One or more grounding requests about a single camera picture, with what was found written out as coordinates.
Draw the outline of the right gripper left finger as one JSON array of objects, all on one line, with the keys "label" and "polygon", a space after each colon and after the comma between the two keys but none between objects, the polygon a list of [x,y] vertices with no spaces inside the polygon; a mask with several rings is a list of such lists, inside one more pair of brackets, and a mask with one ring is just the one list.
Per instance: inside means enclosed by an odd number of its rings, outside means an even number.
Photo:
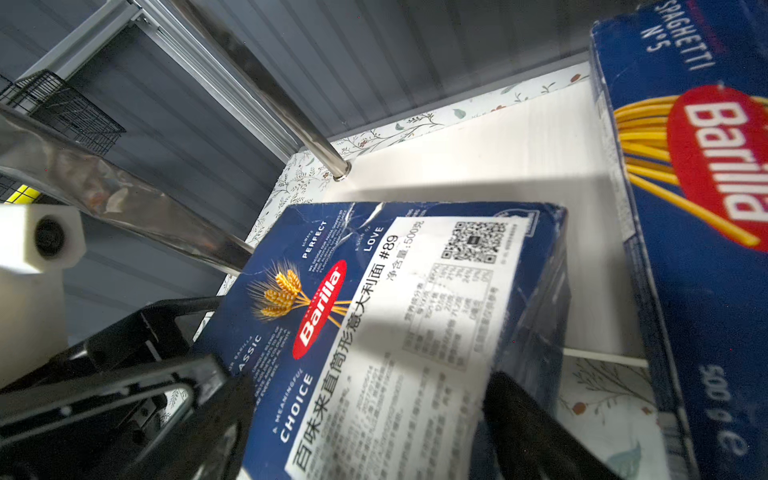
[{"label": "right gripper left finger", "polygon": [[234,479],[248,439],[253,381],[214,371],[118,371],[117,385],[181,387],[189,394],[155,443],[115,472],[115,479]]}]

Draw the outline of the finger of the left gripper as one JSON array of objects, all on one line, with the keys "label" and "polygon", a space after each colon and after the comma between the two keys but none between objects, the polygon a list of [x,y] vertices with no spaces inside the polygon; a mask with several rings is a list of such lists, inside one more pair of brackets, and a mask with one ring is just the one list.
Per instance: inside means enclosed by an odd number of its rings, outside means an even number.
[{"label": "finger of the left gripper", "polygon": [[211,296],[152,303],[51,357],[1,391],[10,393],[184,356],[191,343],[176,319],[214,311],[221,301],[220,296]]},{"label": "finger of the left gripper", "polygon": [[215,356],[195,355],[3,394],[1,445],[10,447],[176,389],[201,405],[229,379]]}]

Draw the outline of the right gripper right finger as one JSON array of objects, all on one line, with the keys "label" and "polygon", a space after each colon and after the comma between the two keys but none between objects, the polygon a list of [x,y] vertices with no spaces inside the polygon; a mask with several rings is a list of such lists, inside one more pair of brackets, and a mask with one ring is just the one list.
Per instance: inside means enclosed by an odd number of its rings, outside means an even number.
[{"label": "right gripper right finger", "polygon": [[503,372],[491,374],[483,412],[505,479],[618,477]]}]

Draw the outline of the blue Barilla pasta box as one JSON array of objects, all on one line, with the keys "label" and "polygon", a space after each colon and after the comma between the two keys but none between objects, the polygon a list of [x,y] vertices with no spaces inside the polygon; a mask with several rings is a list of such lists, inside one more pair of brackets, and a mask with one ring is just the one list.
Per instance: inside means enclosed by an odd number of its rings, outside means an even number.
[{"label": "blue Barilla pasta box", "polygon": [[567,209],[522,202],[287,207],[194,347],[252,380],[249,479],[497,479],[501,372],[557,397]]}]

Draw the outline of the blue Barilla spaghetti box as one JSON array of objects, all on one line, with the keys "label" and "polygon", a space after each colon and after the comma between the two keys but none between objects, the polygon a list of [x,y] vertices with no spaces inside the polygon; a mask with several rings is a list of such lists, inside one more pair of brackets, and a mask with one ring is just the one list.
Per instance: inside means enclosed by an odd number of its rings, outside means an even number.
[{"label": "blue Barilla spaghetti box", "polygon": [[767,5],[643,5],[590,66],[671,473],[763,479]]}]

